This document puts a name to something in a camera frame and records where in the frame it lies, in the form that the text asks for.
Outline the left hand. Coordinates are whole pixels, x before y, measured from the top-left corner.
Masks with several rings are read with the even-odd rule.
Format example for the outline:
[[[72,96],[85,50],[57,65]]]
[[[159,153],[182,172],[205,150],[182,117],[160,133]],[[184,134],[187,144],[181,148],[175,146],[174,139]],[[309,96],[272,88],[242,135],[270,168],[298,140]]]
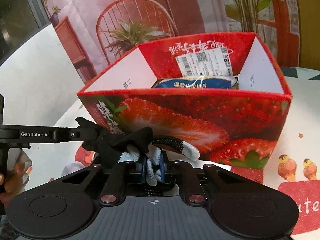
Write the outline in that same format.
[[[12,199],[24,191],[29,181],[27,171],[32,167],[32,161],[23,150],[12,148],[9,150],[8,164],[7,176],[1,174],[1,185],[4,186],[1,203],[4,207],[7,207]]]

